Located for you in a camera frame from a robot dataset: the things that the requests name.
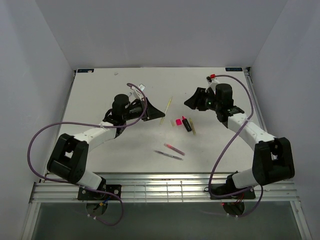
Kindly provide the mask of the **yellow highlighter pen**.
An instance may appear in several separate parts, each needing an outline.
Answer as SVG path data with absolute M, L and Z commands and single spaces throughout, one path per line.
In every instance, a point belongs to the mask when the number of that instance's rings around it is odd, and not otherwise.
M 191 118 L 189 118 L 189 123 L 190 123 L 190 127 L 191 127 L 191 130 L 192 130 L 192 133 L 194 136 L 196 136 L 196 130 L 195 130 L 195 126 L 194 126 L 194 122 Z

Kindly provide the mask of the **black pink highlighter body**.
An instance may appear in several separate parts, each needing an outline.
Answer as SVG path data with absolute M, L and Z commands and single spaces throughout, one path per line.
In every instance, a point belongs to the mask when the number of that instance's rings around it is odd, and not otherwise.
M 184 116 L 182 116 L 182 124 L 184 125 L 185 129 L 187 130 L 187 132 L 191 132 L 192 131 L 192 127 L 191 127 L 189 121 Z

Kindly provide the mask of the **thin yellow pen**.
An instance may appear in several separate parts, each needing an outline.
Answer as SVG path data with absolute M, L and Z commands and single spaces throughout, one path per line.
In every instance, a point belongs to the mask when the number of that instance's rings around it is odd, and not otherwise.
M 163 121 L 164 121 L 164 119 L 165 119 L 165 117 L 167 115 L 167 111 L 168 111 L 168 109 L 169 109 L 169 107 L 171 105 L 172 100 L 173 100 L 173 96 L 170 97 L 170 99 L 169 99 L 169 101 L 168 101 L 168 103 L 166 105 L 166 108 L 164 110 L 164 116 L 161 118 L 159 126 L 161 126 L 163 124 Z

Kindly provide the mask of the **pink highlighter cap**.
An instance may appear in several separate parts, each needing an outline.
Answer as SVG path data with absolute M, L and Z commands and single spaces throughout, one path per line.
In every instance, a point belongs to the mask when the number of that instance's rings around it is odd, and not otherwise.
M 175 120 L 175 123 L 176 123 L 177 126 L 182 125 L 182 121 L 181 121 L 180 119 L 176 119 L 176 120 Z

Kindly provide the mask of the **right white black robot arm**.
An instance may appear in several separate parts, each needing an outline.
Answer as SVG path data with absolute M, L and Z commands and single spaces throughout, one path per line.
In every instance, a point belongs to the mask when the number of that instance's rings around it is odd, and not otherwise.
M 256 186 L 265 186 L 295 176 L 290 141 L 277 138 L 249 120 L 245 112 L 234 104 L 232 87 L 219 83 L 214 88 L 197 88 L 192 97 L 184 102 L 192 110 L 212 110 L 227 129 L 244 140 L 253 150 L 252 167 L 229 175 L 225 184 L 208 186 L 213 199 L 237 199 Z

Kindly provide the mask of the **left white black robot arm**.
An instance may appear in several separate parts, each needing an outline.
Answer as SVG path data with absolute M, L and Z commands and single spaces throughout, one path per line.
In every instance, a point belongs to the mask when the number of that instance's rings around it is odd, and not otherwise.
M 47 170 L 68 183 L 89 188 L 88 193 L 95 200 L 100 200 L 106 195 L 106 180 L 87 170 L 89 152 L 119 137 L 130 120 L 142 119 L 146 122 L 164 116 L 165 113 L 155 108 L 147 98 L 130 101 L 127 95 L 118 94 L 99 127 L 75 135 L 64 133 L 59 136 Z

